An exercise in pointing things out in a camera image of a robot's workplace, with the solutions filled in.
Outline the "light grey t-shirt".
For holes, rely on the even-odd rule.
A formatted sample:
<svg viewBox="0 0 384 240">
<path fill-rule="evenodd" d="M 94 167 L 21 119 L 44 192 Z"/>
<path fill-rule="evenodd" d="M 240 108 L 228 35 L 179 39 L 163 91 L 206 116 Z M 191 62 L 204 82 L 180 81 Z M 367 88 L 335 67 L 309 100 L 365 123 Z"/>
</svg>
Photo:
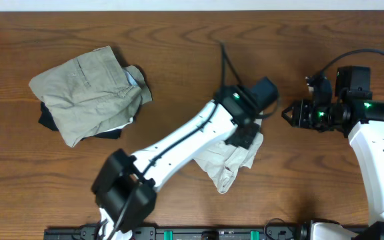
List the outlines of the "light grey t-shirt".
<svg viewBox="0 0 384 240">
<path fill-rule="evenodd" d="M 220 194 L 228 192 L 241 167 L 251 168 L 258 149 L 263 143 L 261 119 L 255 120 L 258 131 L 248 149 L 226 145 L 219 141 L 206 148 L 194 158 L 200 168 L 208 174 Z"/>
</svg>

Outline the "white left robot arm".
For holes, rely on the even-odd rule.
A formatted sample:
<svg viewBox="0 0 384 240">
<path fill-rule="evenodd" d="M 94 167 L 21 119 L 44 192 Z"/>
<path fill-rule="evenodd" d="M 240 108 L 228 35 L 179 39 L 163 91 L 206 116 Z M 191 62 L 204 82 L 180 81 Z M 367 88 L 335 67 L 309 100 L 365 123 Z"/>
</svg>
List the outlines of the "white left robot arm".
<svg viewBox="0 0 384 240">
<path fill-rule="evenodd" d="M 154 210 L 157 192 L 210 146 L 246 150 L 259 131 L 257 116 L 277 99 L 264 88 L 223 86 L 192 120 L 132 155 L 118 149 L 103 164 L 91 190 L 101 213 L 96 239 L 128 239 Z"/>
</svg>

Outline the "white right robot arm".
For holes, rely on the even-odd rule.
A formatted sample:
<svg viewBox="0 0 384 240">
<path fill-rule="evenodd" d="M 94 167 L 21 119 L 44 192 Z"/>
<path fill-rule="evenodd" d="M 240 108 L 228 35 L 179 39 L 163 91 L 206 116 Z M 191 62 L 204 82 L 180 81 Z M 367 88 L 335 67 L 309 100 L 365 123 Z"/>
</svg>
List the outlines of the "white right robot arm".
<svg viewBox="0 0 384 240">
<path fill-rule="evenodd" d="M 338 130 L 352 147 L 369 206 L 369 226 L 355 233 L 338 223 L 312 221 L 307 239 L 384 239 L 384 103 L 372 100 L 368 80 L 306 78 L 311 99 L 294 101 L 282 116 L 293 126 L 318 132 Z"/>
</svg>

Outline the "folded khaki shorts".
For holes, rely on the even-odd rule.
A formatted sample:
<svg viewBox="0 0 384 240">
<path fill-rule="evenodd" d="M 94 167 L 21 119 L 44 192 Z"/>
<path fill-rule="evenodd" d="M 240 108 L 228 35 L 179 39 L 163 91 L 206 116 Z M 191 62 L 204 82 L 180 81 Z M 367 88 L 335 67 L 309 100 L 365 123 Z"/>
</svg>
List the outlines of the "folded khaki shorts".
<svg viewBox="0 0 384 240">
<path fill-rule="evenodd" d="M 30 80 L 66 145 L 124 125 L 152 95 L 142 72 L 123 67 L 109 46 L 95 49 Z"/>
</svg>

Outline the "black garment under shorts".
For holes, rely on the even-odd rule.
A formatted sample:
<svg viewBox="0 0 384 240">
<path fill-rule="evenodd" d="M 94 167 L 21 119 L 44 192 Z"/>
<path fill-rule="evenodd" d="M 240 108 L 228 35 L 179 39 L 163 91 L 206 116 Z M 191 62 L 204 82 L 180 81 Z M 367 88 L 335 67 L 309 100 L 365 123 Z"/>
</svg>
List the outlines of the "black garment under shorts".
<svg viewBox="0 0 384 240">
<path fill-rule="evenodd" d="M 52 130 L 58 131 L 58 128 L 53 120 L 53 116 L 49 109 L 46 107 L 44 102 L 40 104 L 41 116 L 38 120 L 38 123 L 42 124 L 42 126 Z"/>
</svg>

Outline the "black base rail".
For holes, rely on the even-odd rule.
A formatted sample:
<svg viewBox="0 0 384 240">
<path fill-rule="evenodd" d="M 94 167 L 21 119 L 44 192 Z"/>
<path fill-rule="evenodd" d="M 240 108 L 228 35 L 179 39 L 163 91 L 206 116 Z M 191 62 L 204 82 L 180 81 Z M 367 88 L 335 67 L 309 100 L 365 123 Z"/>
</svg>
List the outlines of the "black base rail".
<svg viewBox="0 0 384 240">
<path fill-rule="evenodd" d="M 96 224 L 79 227 L 48 227 L 43 232 L 44 240 L 263 240 L 263 239 L 310 239 L 312 223 L 328 223 L 326 219 L 298 223 L 287 223 L 280 218 L 269 220 L 264 226 L 198 228 L 198 227 L 159 227 L 142 225 L 128 233 L 119 230 L 120 224 L 101 220 Z"/>
</svg>

